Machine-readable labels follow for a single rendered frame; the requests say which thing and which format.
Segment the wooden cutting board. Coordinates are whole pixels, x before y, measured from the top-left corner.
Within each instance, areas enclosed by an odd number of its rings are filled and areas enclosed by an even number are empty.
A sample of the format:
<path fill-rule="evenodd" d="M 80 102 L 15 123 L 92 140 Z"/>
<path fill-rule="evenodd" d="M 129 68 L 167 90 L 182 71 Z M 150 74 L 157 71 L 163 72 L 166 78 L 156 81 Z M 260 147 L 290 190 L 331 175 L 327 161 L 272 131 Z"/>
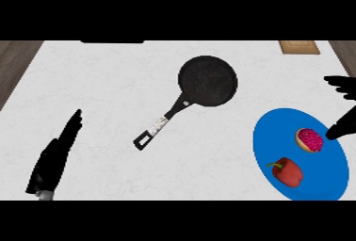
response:
<path fill-rule="evenodd" d="M 284 54 L 318 55 L 320 47 L 312 40 L 281 40 L 280 46 Z"/>

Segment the black frying pan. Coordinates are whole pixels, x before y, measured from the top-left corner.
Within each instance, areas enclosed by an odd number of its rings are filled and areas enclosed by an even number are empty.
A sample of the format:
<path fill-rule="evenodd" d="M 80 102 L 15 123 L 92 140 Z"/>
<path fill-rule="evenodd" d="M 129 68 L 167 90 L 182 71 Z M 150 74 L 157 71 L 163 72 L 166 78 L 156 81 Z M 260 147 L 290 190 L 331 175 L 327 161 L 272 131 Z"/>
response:
<path fill-rule="evenodd" d="M 133 141 L 139 151 L 147 148 L 164 125 L 188 106 L 198 104 L 216 107 L 232 99 L 238 89 L 238 76 L 219 57 L 197 56 L 181 67 L 178 85 L 181 95 L 172 109 Z"/>

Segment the red bell pepper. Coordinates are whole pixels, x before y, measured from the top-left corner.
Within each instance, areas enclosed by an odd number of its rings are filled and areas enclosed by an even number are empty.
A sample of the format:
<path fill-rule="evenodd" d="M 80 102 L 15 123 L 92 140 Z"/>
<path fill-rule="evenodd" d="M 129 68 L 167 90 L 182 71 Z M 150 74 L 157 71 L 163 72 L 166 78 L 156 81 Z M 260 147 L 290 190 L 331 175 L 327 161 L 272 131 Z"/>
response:
<path fill-rule="evenodd" d="M 303 181 L 303 172 L 297 163 L 287 157 L 268 165 L 274 169 L 274 177 L 289 187 L 296 188 Z"/>

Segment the blue plate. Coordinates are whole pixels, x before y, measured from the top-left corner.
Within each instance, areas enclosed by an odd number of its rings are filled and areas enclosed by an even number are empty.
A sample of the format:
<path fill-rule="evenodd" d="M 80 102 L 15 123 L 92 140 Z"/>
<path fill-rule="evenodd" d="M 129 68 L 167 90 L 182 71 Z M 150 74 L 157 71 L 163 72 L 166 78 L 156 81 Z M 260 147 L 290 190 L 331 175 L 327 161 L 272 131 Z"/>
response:
<path fill-rule="evenodd" d="M 297 130 L 309 128 L 323 137 L 323 148 L 306 152 L 297 145 Z M 269 111 L 256 123 L 253 131 L 253 151 L 256 162 L 275 189 L 291 200 L 336 201 L 345 194 L 349 182 L 349 166 L 339 140 L 325 137 L 327 127 L 303 111 L 278 108 Z M 268 165 L 283 157 L 299 165 L 303 180 L 299 187 L 289 187 L 274 177 Z"/>

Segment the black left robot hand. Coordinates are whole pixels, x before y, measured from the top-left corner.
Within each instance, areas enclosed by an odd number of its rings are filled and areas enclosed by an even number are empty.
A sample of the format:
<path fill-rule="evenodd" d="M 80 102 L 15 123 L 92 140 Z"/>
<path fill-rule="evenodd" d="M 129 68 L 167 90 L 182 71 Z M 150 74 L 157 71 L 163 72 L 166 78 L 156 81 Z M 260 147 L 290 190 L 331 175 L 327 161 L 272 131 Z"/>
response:
<path fill-rule="evenodd" d="M 64 126 L 60 137 L 49 142 L 40 153 L 26 189 L 29 194 L 40 196 L 42 193 L 55 193 L 64 173 L 68 154 L 79 132 L 83 128 L 82 113 L 83 111 L 79 109 Z"/>

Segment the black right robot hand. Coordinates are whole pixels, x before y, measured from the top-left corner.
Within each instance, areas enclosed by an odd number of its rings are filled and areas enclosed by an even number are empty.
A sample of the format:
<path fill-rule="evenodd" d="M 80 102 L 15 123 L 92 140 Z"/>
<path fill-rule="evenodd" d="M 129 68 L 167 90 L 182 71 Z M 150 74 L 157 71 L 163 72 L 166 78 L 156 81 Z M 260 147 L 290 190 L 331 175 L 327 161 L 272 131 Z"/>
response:
<path fill-rule="evenodd" d="M 356 102 L 356 77 L 328 75 L 324 80 L 330 86 L 336 87 L 336 91 L 345 95 L 345 99 Z M 325 136 L 330 140 L 334 140 L 354 134 L 356 134 L 356 105 L 330 127 Z"/>

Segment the pink frosted cupcake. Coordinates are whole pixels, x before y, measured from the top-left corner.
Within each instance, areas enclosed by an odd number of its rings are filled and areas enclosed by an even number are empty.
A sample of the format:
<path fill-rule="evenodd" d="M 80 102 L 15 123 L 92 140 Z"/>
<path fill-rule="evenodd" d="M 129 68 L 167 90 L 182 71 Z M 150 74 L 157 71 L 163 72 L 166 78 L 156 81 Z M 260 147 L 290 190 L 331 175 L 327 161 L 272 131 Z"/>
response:
<path fill-rule="evenodd" d="M 309 153 L 320 153 L 323 150 L 323 137 L 311 128 L 300 128 L 296 133 L 299 147 Z"/>

